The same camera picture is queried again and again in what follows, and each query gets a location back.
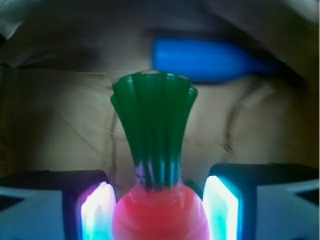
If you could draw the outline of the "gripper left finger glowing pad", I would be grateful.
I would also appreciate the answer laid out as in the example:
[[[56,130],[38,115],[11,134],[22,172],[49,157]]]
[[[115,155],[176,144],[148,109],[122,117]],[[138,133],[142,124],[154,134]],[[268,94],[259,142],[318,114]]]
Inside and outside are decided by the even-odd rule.
[[[116,203],[102,170],[14,173],[0,179],[0,238],[111,240]]]

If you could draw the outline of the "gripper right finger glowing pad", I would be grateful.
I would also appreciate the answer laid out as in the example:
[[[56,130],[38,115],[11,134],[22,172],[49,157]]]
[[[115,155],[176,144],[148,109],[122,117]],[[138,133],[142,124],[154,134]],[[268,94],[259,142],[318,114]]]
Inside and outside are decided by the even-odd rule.
[[[317,240],[319,170],[302,164],[214,164],[203,189],[213,240]]]

